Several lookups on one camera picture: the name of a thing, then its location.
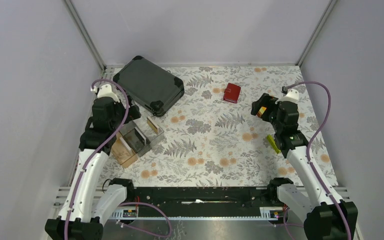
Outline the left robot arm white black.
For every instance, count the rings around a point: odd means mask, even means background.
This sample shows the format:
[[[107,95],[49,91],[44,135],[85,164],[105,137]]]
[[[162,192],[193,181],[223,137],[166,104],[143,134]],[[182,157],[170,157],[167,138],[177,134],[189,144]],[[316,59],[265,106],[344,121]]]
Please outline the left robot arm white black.
[[[48,219],[44,230],[53,240],[100,240],[104,225],[118,206],[128,206],[135,192],[128,180],[115,178],[107,193],[93,205],[100,174],[107,162],[120,128],[139,119],[139,107],[129,97],[127,106],[112,97],[98,97],[80,136],[79,155],[67,199],[55,219]]]

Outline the gold credit card stack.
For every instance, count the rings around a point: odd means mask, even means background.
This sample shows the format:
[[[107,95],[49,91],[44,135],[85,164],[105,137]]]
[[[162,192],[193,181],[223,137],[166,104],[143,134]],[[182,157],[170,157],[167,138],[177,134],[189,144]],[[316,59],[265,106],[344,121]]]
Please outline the gold credit card stack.
[[[155,132],[155,134],[159,134],[159,126],[156,124],[156,122],[149,116],[146,117],[146,122],[148,126]]]

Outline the red leather card holder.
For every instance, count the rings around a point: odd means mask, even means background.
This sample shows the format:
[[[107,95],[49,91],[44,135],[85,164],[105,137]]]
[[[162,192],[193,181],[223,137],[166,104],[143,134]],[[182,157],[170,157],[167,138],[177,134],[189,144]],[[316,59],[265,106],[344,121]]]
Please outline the red leather card holder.
[[[238,102],[240,92],[241,87],[239,85],[228,83],[224,90],[223,100],[236,104]]]

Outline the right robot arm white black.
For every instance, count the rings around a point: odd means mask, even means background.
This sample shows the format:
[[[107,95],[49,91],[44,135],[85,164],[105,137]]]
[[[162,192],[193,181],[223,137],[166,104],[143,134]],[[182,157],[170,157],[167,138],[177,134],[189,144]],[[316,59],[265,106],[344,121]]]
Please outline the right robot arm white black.
[[[303,222],[309,240],[351,240],[354,238],[358,209],[352,201],[344,201],[315,163],[310,144],[299,130],[298,93],[292,91],[278,99],[264,93],[251,105],[251,114],[268,122],[274,129],[271,142],[298,174],[306,195],[283,179],[270,183],[267,201],[282,203]]]

